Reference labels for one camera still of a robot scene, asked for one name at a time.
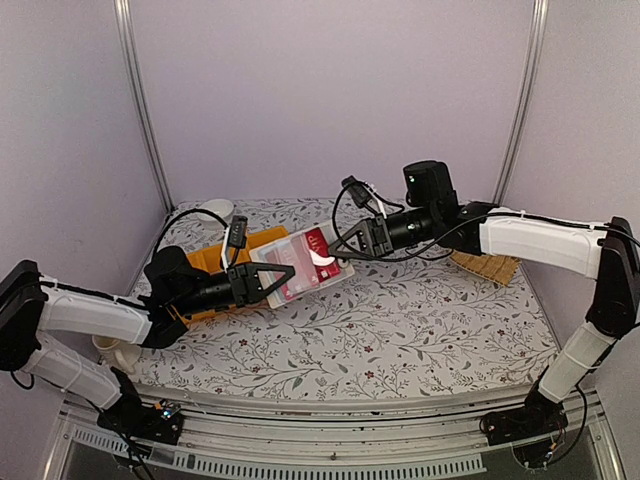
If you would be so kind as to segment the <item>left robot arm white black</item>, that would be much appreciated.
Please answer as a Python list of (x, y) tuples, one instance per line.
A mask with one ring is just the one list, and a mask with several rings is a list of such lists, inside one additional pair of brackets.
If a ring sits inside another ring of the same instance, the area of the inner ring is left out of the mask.
[(99, 366), (50, 337), (67, 331), (110, 337), (149, 349), (173, 345), (201, 313), (262, 302), (295, 275), (289, 265), (246, 262), (217, 273), (191, 264), (177, 246), (145, 267), (151, 286), (136, 300), (62, 284), (23, 260), (1, 282), (1, 369), (22, 371), (81, 396), (128, 434), (148, 426), (148, 412), (125, 368)]

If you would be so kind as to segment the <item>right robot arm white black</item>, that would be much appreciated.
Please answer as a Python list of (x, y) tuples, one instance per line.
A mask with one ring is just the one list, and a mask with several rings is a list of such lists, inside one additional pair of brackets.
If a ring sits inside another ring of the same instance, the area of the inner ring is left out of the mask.
[(461, 204), (448, 167), (423, 160), (403, 169), (406, 210), (377, 213), (338, 233), (331, 255), (349, 260), (398, 261), (396, 251), (439, 246), (472, 256), (507, 256), (562, 268), (595, 281), (585, 322), (541, 375), (517, 415), (517, 427), (537, 436), (556, 417), (554, 405), (637, 328), (639, 242), (628, 221), (560, 220), (487, 202)]

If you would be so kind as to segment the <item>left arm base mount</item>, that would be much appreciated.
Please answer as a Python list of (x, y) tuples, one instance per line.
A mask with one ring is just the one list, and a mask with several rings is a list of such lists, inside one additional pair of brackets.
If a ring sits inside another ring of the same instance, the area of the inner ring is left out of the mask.
[(127, 438), (177, 445), (184, 420), (180, 412), (172, 413), (164, 408), (121, 398), (110, 408), (100, 411), (97, 424)]

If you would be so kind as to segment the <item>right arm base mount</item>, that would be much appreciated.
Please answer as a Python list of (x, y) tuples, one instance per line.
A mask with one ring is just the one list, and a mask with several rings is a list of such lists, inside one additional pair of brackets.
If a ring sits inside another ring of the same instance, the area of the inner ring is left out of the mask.
[(567, 426), (563, 406), (547, 401), (527, 402), (521, 407), (492, 411), (479, 421), (480, 431), (491, 446), (553, 432), (562, 433)]

